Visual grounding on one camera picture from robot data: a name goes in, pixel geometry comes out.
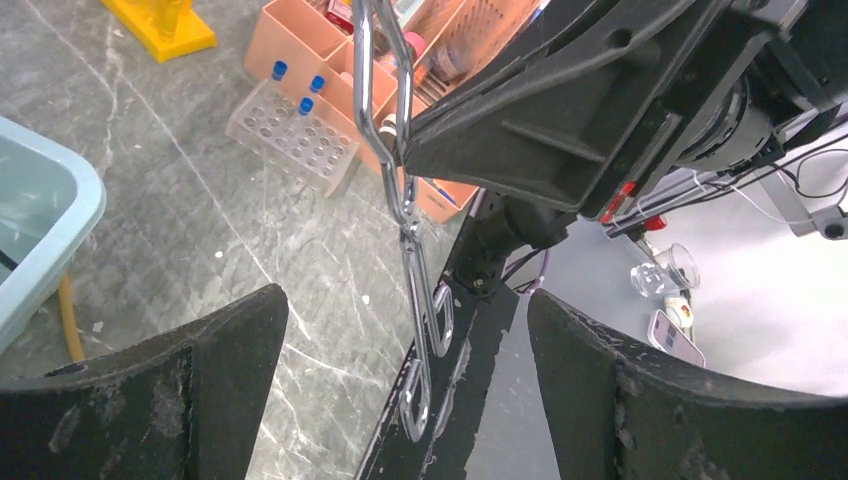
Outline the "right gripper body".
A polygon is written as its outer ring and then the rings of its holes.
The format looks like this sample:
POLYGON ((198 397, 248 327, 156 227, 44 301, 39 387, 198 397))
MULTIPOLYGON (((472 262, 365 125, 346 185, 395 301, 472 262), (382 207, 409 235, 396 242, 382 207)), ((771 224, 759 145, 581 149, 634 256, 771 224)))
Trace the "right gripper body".
POLYGON ((582 137, 604 153, 582 203, 610 220, 668 172, 765 159, 805 113, 847 100, 843 1, 594 1, 607 56, 582 137))

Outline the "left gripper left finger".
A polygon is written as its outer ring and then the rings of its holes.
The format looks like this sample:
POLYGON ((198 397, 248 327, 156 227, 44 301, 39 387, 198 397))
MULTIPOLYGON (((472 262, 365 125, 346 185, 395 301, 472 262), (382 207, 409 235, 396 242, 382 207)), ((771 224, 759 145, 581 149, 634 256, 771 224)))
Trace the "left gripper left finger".
POLYGON ((5 479, 242 479, 289 308, 276 284, 122 351, 1 383, 5 479))

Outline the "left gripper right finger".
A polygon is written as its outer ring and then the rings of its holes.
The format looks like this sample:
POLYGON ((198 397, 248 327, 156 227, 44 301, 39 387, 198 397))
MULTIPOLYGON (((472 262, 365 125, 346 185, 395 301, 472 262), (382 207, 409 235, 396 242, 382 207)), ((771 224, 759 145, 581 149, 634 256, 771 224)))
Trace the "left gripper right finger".
POLYGON ((527 321, 564 479, 843 479, 847 402, 713 372, 546 291, 527 321))

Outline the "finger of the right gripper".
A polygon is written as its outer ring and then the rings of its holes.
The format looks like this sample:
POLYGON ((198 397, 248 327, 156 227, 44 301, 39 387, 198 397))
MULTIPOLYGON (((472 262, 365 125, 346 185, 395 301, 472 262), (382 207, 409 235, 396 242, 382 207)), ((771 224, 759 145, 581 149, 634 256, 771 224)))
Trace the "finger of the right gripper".
POLYGON ((552 1, 417 115, 414 175, 600 215, 682 120, 670 94, 726 1, 552 1))

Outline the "mint green plastic bin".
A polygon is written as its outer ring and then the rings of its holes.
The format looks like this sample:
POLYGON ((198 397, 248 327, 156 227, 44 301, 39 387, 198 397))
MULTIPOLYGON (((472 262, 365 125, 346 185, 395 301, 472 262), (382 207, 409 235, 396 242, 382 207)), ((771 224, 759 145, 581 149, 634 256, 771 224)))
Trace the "mint green plastic bin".
POLYGON ((56 292, 106 206, 95 168, 76 152, 1 119, 1 349, 56 292))

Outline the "blue capped test tube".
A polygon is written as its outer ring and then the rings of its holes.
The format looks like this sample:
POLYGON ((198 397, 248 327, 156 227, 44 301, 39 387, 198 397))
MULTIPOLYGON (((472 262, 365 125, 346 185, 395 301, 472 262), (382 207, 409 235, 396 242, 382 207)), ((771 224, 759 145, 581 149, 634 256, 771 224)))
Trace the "blue capped test tube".
POLYGON ((314 100, 310 97, 304 97, 301 99, 298 106, 298 115, 300 117, 308 117, 314 108, 314 100))
POLYGON ((325 86, 325 78, 321 75, 315 75, 310 82, 309 91, 313 94, 318 95, 325 86))
POLYGON ((287 71, 288 65, 282 60, 277 60, 272 67, 270 78, 274 82, 281 82, 287 71))

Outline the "yellow test tube rack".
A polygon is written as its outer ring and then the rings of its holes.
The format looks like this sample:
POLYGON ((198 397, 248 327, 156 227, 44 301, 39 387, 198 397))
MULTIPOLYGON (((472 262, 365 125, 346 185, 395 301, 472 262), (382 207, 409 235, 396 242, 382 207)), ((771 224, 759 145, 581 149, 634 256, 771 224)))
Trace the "yellow test tube rack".
POLYGON ((191 0, 101 3, 159 63, 217 46, 214 31, 195 13, 191 0))

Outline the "white phone on desk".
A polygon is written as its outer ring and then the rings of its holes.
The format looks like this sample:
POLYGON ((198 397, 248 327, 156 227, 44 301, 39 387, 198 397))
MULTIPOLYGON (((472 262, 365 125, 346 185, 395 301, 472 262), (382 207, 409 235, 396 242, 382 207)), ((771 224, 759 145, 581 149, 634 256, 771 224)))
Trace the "white phone on desk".
POLYGON ((661 310, 653 314, 647 338, 653 347, 672 357, 701 368, 706 367, 703 353, 661 310))

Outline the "amber rubber tubing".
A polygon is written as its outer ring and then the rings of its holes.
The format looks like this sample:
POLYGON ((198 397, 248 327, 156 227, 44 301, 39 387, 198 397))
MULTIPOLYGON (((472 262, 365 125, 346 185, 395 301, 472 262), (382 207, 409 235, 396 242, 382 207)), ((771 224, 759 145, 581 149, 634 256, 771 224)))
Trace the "amber rubber tubing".
POLYGON ((72 282, 68 272, 65 272, 60 279, 57 294, 60 318, 69 356, 73 362, 82 362, 86 359, 86 355, 78 331, 72 282))

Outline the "clear acrylic tube rack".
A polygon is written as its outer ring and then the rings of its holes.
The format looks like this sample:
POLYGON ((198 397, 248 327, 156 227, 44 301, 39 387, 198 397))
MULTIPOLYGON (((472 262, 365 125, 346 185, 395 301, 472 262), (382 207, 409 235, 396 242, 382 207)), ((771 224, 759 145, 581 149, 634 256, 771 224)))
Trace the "clear acrylic tube rack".
POLYGON ((342 195, 357 167, 359 143, 261 81, 231 114, 225 134, 309 183, 326 198, 342 195))

